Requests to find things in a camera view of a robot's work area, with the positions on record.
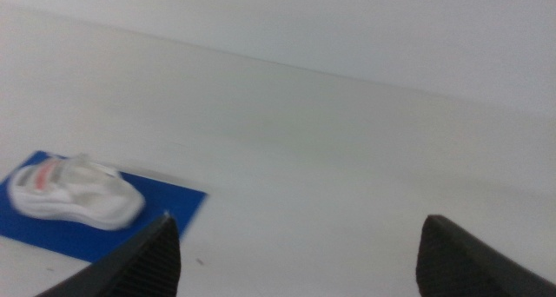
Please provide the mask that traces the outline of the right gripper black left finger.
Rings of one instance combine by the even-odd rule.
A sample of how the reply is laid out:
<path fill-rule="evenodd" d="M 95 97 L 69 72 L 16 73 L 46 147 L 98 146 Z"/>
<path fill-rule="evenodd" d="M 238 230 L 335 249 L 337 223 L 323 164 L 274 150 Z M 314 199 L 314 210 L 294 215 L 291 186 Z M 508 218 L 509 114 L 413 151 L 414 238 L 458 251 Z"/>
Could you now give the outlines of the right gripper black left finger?
<path fill-rule="evenodd" d="M 181 252 L 175 219 L 163 214 L 120 247 L 40 297 L 175 297 Z"/>

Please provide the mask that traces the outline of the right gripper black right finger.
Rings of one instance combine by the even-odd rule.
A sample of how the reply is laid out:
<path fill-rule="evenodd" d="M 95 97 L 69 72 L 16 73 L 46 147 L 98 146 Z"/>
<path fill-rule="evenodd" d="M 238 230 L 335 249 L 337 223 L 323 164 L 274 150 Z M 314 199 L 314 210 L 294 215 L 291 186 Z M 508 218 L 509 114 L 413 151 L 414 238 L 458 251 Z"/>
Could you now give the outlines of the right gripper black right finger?
<path fill-rule="evenodd" d="M 422 226 L 415 276 L 427 297 L 555 297 L 552 282 L 439 214 Z"/>

